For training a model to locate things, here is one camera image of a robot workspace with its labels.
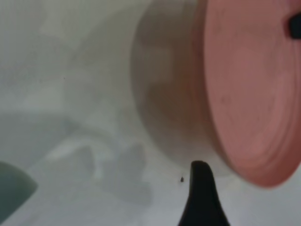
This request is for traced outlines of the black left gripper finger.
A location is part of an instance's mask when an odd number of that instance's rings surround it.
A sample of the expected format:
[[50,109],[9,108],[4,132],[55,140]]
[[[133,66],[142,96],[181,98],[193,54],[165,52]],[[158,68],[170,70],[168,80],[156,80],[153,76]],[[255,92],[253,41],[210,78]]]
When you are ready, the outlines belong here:
[[213,172],[204,161],[193,161],[189,195],[180,226],[229,226],[217,192]]

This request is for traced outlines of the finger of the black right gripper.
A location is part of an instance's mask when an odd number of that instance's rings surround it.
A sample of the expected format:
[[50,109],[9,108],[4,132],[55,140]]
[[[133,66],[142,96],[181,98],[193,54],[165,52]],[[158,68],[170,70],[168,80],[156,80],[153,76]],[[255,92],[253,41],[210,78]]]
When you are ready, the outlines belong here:
[[294,13],[289,14],[286,22],[285,22],[285,29],[287,36],[293,40],[300,40],[301,39],[301,14]]

